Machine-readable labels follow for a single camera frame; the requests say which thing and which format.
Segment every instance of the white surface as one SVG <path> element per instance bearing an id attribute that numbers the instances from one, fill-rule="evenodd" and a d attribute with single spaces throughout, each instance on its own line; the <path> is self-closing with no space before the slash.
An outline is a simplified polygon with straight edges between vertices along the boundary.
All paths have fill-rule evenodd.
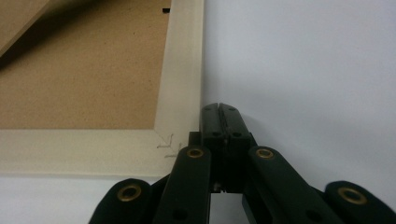
<path id="1" fill-rule="evenodd" d="M 319 188 L 348 180 L 396 210 L 396 2 L 207 1 L 204 103 Z"/>
<path id="2" fill-rule="evenodd" d="M 0 176 L 0 223 L 88 223 L 97 204 L 128 177 Z M 248 224 L 240 195 L 214 194 L 210 223 Z"/>

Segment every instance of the black clamp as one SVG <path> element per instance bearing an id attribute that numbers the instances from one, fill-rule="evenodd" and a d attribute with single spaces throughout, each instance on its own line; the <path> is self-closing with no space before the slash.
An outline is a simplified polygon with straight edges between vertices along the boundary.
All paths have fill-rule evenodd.
<path id="1" fill-rule="evenodd" d="M 210 194 L 243 194 L 250 223 L 396 223 L 396 214 L 366 189 L 346 181 L 325 192 L 309 186 L 282 155 L 259 147 L 239 111 L 205 106 L 170 175 L 153 185 L 127 179 L 106 194 L 91 224 L 204 224 Z"/>

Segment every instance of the cream frame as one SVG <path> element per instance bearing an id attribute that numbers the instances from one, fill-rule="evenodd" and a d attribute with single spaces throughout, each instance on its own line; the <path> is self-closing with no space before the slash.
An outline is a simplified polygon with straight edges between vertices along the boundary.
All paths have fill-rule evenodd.
<path id="1" fill-rule="evenodd" d="M 172 2 L 153 130 L 0 130 L 0 174 L 168 174 L 198 130 L 204 4 Z"/>

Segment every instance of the brown cardboard backing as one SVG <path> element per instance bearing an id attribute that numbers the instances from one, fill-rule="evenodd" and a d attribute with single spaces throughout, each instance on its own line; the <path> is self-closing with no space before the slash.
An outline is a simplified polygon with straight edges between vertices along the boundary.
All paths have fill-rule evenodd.
<path id="1" fill-rule="evenodd" d="M 0 129 L 152 129 L 170 0 L 99 0 L 0 58 Z"/>
<path id="2" fill-rule="evenodd" d="M 0 56 L 48 8 L 50 0 L 0 1 Z"/>

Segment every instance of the metal grommet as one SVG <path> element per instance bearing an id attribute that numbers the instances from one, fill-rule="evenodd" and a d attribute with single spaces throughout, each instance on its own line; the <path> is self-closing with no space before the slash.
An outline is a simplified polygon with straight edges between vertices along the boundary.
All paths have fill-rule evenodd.
<path id="1" fill-rule="evenodd" d="M 117 193 L 117 197 L 120 201 L 127 203 L 138 198 L 141 193 L 142 189 L 140 188 L 140 186 L 136 184 L 131 184 L 120 189 Z"/>
<path id="2" fill-rule="evenodd" d="M 338 189 L 338 194 L 347 202 L 358 205 L 366 204 L 367 198 L 355 189 L 342 187 Z"/>
<path id="3" fill-rule="evenodd" d="M 187 155 L 191 158 L 200 158 L 204 156 L 204 152 L 200 148 L 191 148 L 187 151 Z"/>
<path id="4" fill-rule="evenodd" d="M 274 152 L 272 152 L 270 149 L 259 148 L 256 151 L 256 155 L 264 159 L 271 159 L 274 157 Z"/>

